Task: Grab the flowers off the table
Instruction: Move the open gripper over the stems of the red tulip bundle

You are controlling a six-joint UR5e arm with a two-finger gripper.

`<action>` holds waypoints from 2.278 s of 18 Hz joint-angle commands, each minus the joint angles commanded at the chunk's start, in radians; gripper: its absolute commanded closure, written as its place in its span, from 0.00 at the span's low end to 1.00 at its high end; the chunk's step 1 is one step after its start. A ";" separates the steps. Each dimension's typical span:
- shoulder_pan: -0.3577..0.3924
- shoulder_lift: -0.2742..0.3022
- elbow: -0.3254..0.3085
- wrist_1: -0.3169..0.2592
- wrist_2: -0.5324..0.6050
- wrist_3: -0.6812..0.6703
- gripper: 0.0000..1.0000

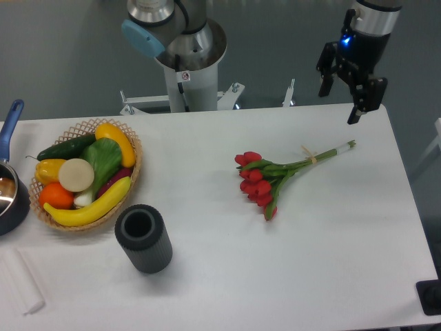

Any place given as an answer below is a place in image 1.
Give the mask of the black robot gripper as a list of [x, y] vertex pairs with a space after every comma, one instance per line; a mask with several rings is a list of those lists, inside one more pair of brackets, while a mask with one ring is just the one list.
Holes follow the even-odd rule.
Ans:
[[353, 98], [353, 108], [347, 120], [349, 125], [359, 122], [362, 115], [377, 110], [382, 103], [388, 80], [385, 77], [370, 77], [379, 62], [390, 34], [373, 35], [343, 28], [338, 43], [324, 45], [316, 65], [320, 73], [319, 97], [327, 97], [334, 84], [338, 66], [347, 72], [347, 85]]

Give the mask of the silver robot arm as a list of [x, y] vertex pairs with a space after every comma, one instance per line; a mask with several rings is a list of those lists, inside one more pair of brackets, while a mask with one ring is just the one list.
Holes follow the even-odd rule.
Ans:
[[[354, 1], [346, 11], [340, 38], [324, 45], [316, 69], [319, 97], [335, 78], [349, 88], [353, 108], [347, 122], [377, 110], [388, 81], [373, 73], [401, 10], [400, 1]], [[123, 36], [163, 68], [172, 112], [232, 110], [244, 90], [233, 83], [218, 91], [218, 63], [227, 49], [224, 30], [207, 18], [206, 1], [128, 1]]]

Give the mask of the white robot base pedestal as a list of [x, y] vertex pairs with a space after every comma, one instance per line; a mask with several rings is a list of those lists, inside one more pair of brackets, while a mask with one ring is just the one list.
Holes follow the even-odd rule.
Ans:
[[168, 108], [170, 112], [202, 112], [211, 110], [238, 110], [245, 86], [233, 82], [226, 91], [218, 90], [218, 66], [196, 71], [176, 72], [164, 68], [166, 95], [127, 97], [120, 91], [121, 114], [134, 115], [151, 109]]

